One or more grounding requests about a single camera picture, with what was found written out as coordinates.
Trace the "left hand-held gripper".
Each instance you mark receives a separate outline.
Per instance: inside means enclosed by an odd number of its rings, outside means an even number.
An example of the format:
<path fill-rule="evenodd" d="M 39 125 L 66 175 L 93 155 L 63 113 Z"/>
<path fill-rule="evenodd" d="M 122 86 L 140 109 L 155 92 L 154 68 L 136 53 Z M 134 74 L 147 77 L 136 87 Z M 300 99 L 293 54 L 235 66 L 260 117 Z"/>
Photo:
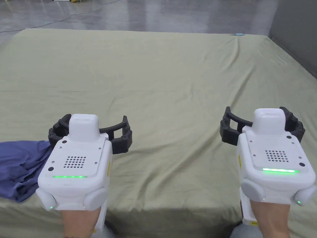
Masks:
<path fill-rule="evenodd" d="M 114 132 L 122 135 L 114 137 Z M 39 197 L 47 210 L 93 211 L 101 208 L 95 234 L 111 234 L 105 224 L 113 152 L 128 152 L 132 130 L 127 116 L 121 123 L 99 128 L 92 114 L 66 114 L 49 129 L 53 148 L 38 176 Z"/>

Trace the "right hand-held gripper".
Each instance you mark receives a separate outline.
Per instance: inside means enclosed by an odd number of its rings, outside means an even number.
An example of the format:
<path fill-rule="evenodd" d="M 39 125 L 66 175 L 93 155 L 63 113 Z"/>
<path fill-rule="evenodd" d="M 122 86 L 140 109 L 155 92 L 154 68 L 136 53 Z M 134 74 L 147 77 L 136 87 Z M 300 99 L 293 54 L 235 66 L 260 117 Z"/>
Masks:
<path fill-rule="evenodd" d="M 305 128 L 287 108 L 256 109 L 252 123 L 227 106 L 219 133 L 222 142 L 237 144 L 243 224 L 258 225 L 250 201 L 303 206 L 311 200 L 316 174 L 300 144 Z"/>

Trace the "person's left hand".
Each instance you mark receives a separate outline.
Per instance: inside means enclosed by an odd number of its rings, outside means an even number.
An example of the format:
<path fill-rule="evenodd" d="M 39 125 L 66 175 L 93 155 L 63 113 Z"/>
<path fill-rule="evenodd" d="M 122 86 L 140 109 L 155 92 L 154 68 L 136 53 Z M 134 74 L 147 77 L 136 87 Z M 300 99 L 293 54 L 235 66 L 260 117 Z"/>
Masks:
<path fill-rule="evenodd" d="M 97 224 L 101 207 L 93 210 L 65 210 L 62 211 L 62 217 L 66 225 L 77 224 L 95 227 Z"/>

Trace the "person's right hand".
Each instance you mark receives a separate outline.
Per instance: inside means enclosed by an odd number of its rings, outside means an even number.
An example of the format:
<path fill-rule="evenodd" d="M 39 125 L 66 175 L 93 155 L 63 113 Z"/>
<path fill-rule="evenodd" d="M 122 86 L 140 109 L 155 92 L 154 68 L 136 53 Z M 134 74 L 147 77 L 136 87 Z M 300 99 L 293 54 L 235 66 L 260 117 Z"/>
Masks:
<path fill-rule="evenodd" d="M 250 201 L 252 212 L 258 222 L 261 220 L 287 220 L 290 205 Z"/>

